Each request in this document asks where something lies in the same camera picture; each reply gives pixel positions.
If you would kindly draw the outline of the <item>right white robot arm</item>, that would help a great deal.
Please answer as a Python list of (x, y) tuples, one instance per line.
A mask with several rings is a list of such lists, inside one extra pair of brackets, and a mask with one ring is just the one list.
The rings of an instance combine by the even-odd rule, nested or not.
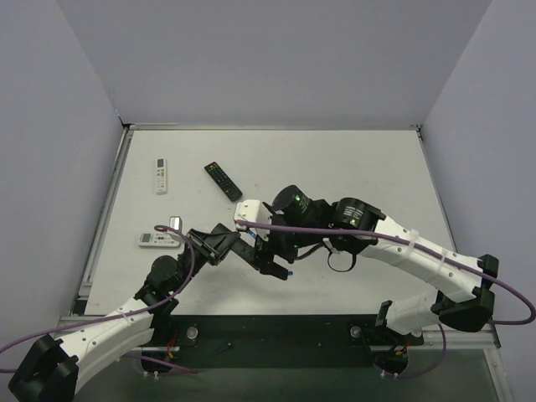
[(252, 223), (257, 238), (288, 261), (295, 261), (302, 247), (321, 245), (330, 255), (347, 252), (354, 259), (379, 260), (433, 286), (432, 292), (383, 302), (379, 327), (407, 335), (443, 323), (458, 331), (479, 332), (492, 318), (495, 257), (468, 257), (447, 250), (357, 198), (333, 203), (313, 200), (289, 185), (271, 204), (240, 203), (234, 216), (236, 221)]

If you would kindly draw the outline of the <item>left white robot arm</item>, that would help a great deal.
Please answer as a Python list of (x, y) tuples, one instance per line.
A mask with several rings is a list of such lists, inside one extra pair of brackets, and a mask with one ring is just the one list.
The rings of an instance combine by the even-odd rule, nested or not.
[(69, 326), (68, 334), (52, 331), (33, 336), (34, 343), (15, 370), (8, 389), (19, 401), (71, 401), (100, 371), (133, 348), (165, 343), (172, 333), (169, 314), (177, 295), (204, 264), (217, 265), (240, 239), (229, 229), (217, 233), (154, 228), (185, 244), (178, 258), (155, 260), (142, 287), (112, 313)]

